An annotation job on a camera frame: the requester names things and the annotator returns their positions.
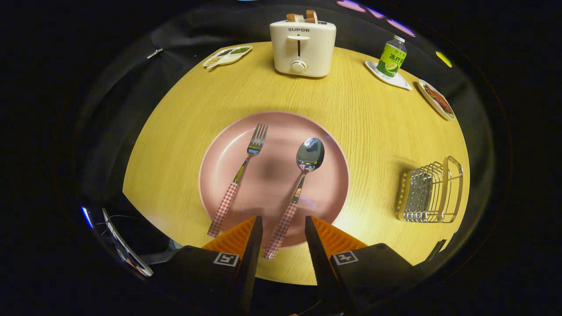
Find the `wire rack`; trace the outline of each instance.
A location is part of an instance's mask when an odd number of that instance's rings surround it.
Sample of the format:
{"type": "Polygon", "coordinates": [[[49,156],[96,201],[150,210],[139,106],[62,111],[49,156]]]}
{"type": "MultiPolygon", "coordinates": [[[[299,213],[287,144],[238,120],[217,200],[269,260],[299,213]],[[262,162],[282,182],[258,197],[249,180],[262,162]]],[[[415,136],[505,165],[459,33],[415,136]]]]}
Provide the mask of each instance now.
{"type": "Polygon", "coordinates": [[[435,161],[402,176],[398,218],[416,223],[452,223],[462,194],[463,167],[459,162],[451,156],[443,164],[435,161]]]}

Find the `toaster knob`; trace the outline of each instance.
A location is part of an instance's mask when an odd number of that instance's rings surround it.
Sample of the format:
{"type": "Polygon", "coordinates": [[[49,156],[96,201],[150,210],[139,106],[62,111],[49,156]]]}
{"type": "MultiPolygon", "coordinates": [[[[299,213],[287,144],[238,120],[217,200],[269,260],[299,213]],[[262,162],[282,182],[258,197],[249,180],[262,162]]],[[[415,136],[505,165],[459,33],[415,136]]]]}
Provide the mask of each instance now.
{"type": "Polygon", "coordinates": [[[291,63],[291,68],[300,73],[301,71],[305,71],[309,66],[307,65],[306,61],[297,60],[291,63]]]}

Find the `small white dish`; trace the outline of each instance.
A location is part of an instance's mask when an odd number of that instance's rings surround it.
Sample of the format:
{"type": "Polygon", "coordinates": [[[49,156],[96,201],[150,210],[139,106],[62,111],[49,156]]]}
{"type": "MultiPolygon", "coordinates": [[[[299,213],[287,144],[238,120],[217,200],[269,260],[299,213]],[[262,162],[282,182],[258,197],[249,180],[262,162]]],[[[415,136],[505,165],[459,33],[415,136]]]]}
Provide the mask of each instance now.
{"type": "Polygon", "coordinates": [[[252,50],[252,46],[251,45],[246,45],[246,46],[238,46],[238,47],[232,47],[232,48],[225,48],[222,49],[221,51],[217,52],[216,54],[214,54],[213,56],[211,56],[209,59],[207,59],[204,63],[203,63],[203,67],[204,68],[213,68],[217,65],[228,65],[228,64],[232,64],[236,61],[238,61],[240,59],[240,57],[246,55],[249,51],[252,50]],[[247,51],[242,52],[242,53],[236,53],[233,54],[232,52],[236,51],[237,49],[240,48],[248,48],[247,51]],[[224,53],[225,51],[230,51],[228,54],[219,56],[220,54],[224,53]],[[211,61],[214,58],[219,58],[219,60],[217,60],[216,62],[209,64],[209,61],[211,61]]]}
{"type": "Polygon", "coordinates": [[[444,119],[446,120],[454,120],[455,119],[455,112],[453,111],[453,108],[451,107],[451,104],[449,103],[449,101],[447,101],[447,99],[445,99],[445,97],[441,94],[441,92],[437,91],[437,89],[435,89],[432,85],[430,85],[429,83],[419,79],[418,80],[418,89],[420,90],[420,92],[423,94],[423,96],[425,97],[425,99],[427,100],[427,102],[429,102],[429,104],[431,104],[431,106],[433,106],[433,108],[439,113],[441,114],[441,116],[443,116],[444,119]],[[449,107],[451,108],[451,112],[453,112],[452,114],[447,113],[447,111],[445,111],[441,105],[435,101],[426,91],[424,86],[427,85],[429,89],[437,92],[442,98],[443,100],[445,100],[445,102],[447,102],[447,104],[449,105],[449,107]]]}
{"type": "Polygon", "coordinates": [[[377,76],[377,78],[379,78],[380,80],[391,84],[391,85],[395,85],[397,87],[400,88],[404,88],[407,90],[412,91],[413,88],[412,86],[406,81],[406,79],[404,79],[399,73],[396,73],[396,75],[394,75],[394,77],[387,79],[381,75],[379,75],[375,69],[377,68],[378,63],[374,62],[374,61],[365,61],[365,65],[367,66],[367,68],[369,68],[369,70],[375,75],[377,76]]]}

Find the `wood grain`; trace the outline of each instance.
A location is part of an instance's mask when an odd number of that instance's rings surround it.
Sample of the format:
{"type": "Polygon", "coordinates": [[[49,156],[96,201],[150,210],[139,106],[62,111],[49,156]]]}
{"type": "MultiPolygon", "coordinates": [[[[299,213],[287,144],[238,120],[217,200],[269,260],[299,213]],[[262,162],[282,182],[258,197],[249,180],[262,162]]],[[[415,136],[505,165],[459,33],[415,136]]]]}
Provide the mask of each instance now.
{"type": "MultiPolygon", "coordinates": [[[[324,78],[283,75],[275,71],[270,42],[250,45],[252,51],[234,64],[212,70],[202,63],[195,66],[147,120],[131,154],[123,192],[148,220],[181,245],[201,247],[210,241],[206,232],[211,219],[198,191],[207,147],[225,127],[246,115],[288,111],[321,124],[347,157],[350,191],[336,227],[368,245],[384,242],[411,264],[425,260],[436,242],[449,241],[466,209],[468,153],[458,122],[435,112],[419,92],[415,76],[399,70],[413,91],[388,85],[364,65],[377,58],[343,48],[335,48],[332,72],[324,78]],[[465,173],[456,220],[451,224],[398,220],[401,173],[442,162],[449,155],[465,173]]],[[[306,244],[281,249],[273,261],[260,258],[256,276],[316,284],[306,244]]]]}

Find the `toaster lever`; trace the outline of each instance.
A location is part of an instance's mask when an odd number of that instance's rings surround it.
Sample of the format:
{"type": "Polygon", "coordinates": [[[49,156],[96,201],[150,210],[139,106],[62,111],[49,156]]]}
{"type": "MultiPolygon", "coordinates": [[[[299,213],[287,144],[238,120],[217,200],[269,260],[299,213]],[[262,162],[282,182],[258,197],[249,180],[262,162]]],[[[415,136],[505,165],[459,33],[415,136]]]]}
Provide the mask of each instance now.
{"type": "Polygon", "coordinates": [[[288,39],[292,39],[292,40],[307,40],[310,39],[310,37],[308,36],[300,36],[300,35],[289,35],[287,36],[288,39]]]}

